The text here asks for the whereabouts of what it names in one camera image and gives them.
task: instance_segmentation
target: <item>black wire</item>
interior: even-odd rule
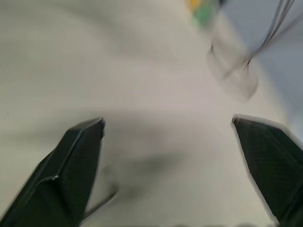
[[[290,24],[288,24],[279,34],[277,34],[272,40],[271,44],[276,42],[280,37],[282,37],[287,31],[296,26],[300,21],[303,20],[303,13],[297,16]]]
[[[286,2],[286,4],[284,5],[284,8],[282,10],[281,16],[279,18],[279,22],[277,23],[277,26],[275,27],[274,30],[271,31],[273,25],[276,24],[276,18],[277,18],[277,15],[279,15],[279,11],[281,9],[282,1],[280,0],[280,2],[278,4],[278,7],[277,7],[277,10],[276,10],[276,13],[275,13],[275,16],[274,16],[274,19],[273,19],[273,22],[272,22],[272,25],[270,27],[270,30],[269,30],[268,34],[267,34],[267,37],[265,38],[263,44],[253,54],[250,55],[248,60],[244,61],[244,62],[247,61],[246,65],[245,65],[245,68],[248,67],[248,65],[250,64],[250,62],[251,62],[251,60],[254,56],[256,56],[259,52],[261,52],[264,48],[266,48],[268,45],[270,45],[272,43],[272,39],[275,37],[275,34],[278,32],[279,28],[281,27],[283,21],[285,20],[287,14],[288,14],[288,12],[289,12],[289,10],[292,7],[294,2],[295,2],[295,0],[288,0]]]
[[[85,212],[82,221],[84,219],[86,219],[88,216],[90,216],[91,214],[93,214],[95,211],[97,211],[99,208],[101,208],[101,207],[105,206],[106,204],[108,204],[113,198],[115,198],[115,196],[118,194],[118,192],[119,192],[118,185],[113,185],[112,192],[104,200],[102,200],[101,202],[99,202],[97,205],[95,205],[89,211]]]

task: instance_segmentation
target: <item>yellow object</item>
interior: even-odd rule
[[[187,0],[188,7],[192,12],[195,12],[195,10],[205,2],[206,0]]]

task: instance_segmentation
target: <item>blue wall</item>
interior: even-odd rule
[[[249,49],[263,42],[278,0],[229,0],[223,10]],[[303,0],[296,0],[285,24],[303,13]],[[269,72],[290,112],[303,108],[303,21],[256,58]]]

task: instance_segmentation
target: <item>white surface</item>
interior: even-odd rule
[[[183,1],[2,1],[0,30],[0,212],[69,127],[103,116],[122,194],[83,226],[271,223],[231,119],[284,122],[281,105],[263,78],[248,103],[224,93]]]

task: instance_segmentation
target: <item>green object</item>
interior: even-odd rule
[[[199,25],[206,26],[212,19],[214,12],[214,2],[211,0],[201,4],[194,12],[194,19]]]

